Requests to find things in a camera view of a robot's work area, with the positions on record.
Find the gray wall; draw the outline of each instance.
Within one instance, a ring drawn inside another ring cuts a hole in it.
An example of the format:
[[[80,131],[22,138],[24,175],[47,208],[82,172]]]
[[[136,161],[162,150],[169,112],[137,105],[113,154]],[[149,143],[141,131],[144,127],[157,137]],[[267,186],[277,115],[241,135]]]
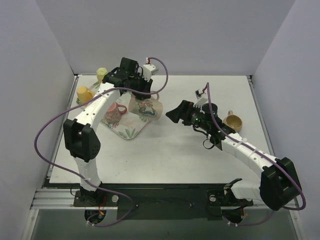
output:
[[[20,239],[47,165],[33,140],[46,120],[66,108],[73,73],[34,0],[0,7],[0,239]],[[50,157],[56,122],[40,148]]]
[[[307,199],[307,239],[320,238],[320,1],[297,0],[253,75],[279,157],[292,159]]]
[[[295,0],[36,0],[75,73],[159,57],[173,75],[251,75]]]

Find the yellow mug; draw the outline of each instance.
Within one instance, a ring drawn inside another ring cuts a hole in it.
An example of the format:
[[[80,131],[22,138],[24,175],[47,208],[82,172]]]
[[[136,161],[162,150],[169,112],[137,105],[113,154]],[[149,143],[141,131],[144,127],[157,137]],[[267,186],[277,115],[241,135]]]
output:
[[[226,116],[223,121],[225,125],[235,130],[239,133],[242,129],[242,120],[237,115],[234,115],[233,111],[228,111],[228,116]]]
[[[91,100],[95,93],[90,91],[89,88],[87,88],[86,86],[80,86],[77,88],[76,90],[76,94],[78,96],[78,99],[80,100],[80,102],[82,104],[88,102],[89,100]]]

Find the table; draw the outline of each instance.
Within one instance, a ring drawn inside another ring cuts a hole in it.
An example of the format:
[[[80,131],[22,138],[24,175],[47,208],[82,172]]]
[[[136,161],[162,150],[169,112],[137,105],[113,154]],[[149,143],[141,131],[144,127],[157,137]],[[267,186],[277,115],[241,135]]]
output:
[[[153,76],[151,90],[158,90],[165,76]],[[95,75],[80,75],[79,86],[91,86]],[[160,93],[163,115],[150,122],[132,140],[124,140],[102,123],[96,134],[101,150],[96,158],[98,174],[103,183],[123,184],[205,184],[229,183],[236,178],[260,181],[244,163],[216,147],[203,147],[205,136],[194,132],[191,126],[175,124],[165,113],[176,108],[182,100],[195,102],[195,90],[210,83],[211,100],[218,106],[218,116],[223,119],[233,110],[243,120],[242,137],[266,153],[267,141],[246,76],[181,76],[171,75],[166,88]],[[71,106],[76,105],[77,94]],[[81,109],[69,113],[74,119]],[[65,148],[62,136],[55,163],[78,171],[76,162]],[[79,183],[80,178],[54,167],[50,183]]]

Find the pink mug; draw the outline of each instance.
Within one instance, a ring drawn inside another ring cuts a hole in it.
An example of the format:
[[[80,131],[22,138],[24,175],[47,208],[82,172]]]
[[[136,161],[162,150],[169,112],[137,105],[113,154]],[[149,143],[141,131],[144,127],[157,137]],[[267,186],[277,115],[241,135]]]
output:
[[[127,112],[127,107],[117,102],[114,102],[109,110],[105,113],[104,118],[108,124],[117,124],[120,122],[121,115]]]

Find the metal frame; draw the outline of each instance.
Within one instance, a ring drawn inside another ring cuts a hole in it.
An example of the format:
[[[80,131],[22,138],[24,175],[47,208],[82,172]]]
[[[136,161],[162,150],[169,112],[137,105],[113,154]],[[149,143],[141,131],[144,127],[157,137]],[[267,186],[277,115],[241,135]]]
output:
[[[75,79],[74,79],[74,82],[73,82],[73,85],[72,85],[72,88],[71,88],[71,91],[69,94],[67,108],[70,108],[70,106],[71,106],[73,96],[76,91],[78,78],[79,78],[78,75],[75,76]],[[273,151],[272,144],[271,144],[271,141],[270,141],[270,138],[268,135],[268,131],[267,131],[263,116],[261,114],[261,110],[260,110],[258,102],[257,102],[256,94],[254,92],[254,87],[253,87],[253,83],[251,80],[251,76],[248,76],[247,78],[248,78],[248,84],[251,89],[251,94],[253,96],[255,106],[256,106],[256,109],[258,112],[260,123],[262,125],[262,129],[264,132],[264,136],[265,136],[265,139],[267,142],[269,152],[272,155],[274,155],[274,151]],[[55,161],[56,156],[57,156],[58,148],[59,148],[59,145],[60,145],[60,142],[62,139],[62,134],[63,134],[63,129],[61,126],[61,129],[60,129],[59,134],[57,136],[57,141],[55,143],[54,150],[53,150],[53,153],[51,156],[51,161],[53,161],[53,162]],[[32,232],[35,227],[36,219],[38,216],[38,212],[41,209],[66,209],[66,210],[67,209],[68,210],[72,210],[72,209],[74,209],[74,210],[75,209],[76,210],[78,210],[78,209],[96,210],[96,209],[98,209],[98,207],[74,207],[73,206],[74,196],[72,196],[70,194],[70,187],[76,186],[78,188],[79,184],[58,184],[58,183],[52,184],[52,183],[49,183],[51,172],[52,172],[52,166],[49,167],[47,177],[44,181],[45,188],[37,189],[35,192],[33,202],[32,202],[31,208],[30,208],[29,216],[27,218],[27,222],[26,222],[24,232],[22,235],[22,239],[30,239],[31,238]],[[157,187],[157,184],[141,184],[139,187],[141,187],[140,189],[142,189],[143,187],[144,188],[151,187],[151,185],[153,188]],[[159,185],[158,186],[159,188],[163,187],[163,184],[158,184],[158,185]],[[172,184],[171,186],[178,187],[178,185],[180,185],[180,187],[182,187],[182,188],[183,188],[183,186],[186,187],[187,185],[192,186],[192,184]],[[121,184],[111,184],[111,185],[106,184],[106,186],[104,186],[104,187],[119,189],[120,187],[124,187],[124,186],[121,186]],[[295,206],[296,207],[297,201],[295,203],[288,204],[288,206]],[[229,209],[229,208],[230,207],[221,207],[221,209]],[[254,202],[253,206],[251,206],[249,208],[268,209],[268,207],[264,203],[261,203],[261,202]],[[112,211],[117,211],[118,207],[103,207],[101,209],[108,209],[108,210],[112,210]],[[295,232],[296,232],[298,239],[305,240],[306,237],[305,237],[305,234],[303,231],[302,221],[301,221],[299,213],[297,211],[290,211],[290,215],[291,215],[291,219],[292,219],[292,222],[293,222]]]

